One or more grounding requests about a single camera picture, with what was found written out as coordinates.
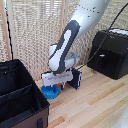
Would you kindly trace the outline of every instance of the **blue object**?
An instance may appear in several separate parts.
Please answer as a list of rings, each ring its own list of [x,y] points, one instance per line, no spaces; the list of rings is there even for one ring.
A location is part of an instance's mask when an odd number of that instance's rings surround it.
[[[56,85],[51,86],[42,86],[41,91],[47,99],[54,99],[57,97],[59,88]]]
[[[61,90],[64,90],[64,86],[63,85],[61,85]]]

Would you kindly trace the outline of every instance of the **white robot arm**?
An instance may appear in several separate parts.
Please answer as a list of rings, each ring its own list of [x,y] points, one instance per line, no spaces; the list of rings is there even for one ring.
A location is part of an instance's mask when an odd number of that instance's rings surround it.
[[[60,41],[50,46],[49,68],[61,74],[79,61],[75,51],[69,51],[74,40],[91,30],[101,19],[111,0],[80,0],[77,9],[62,33]]]

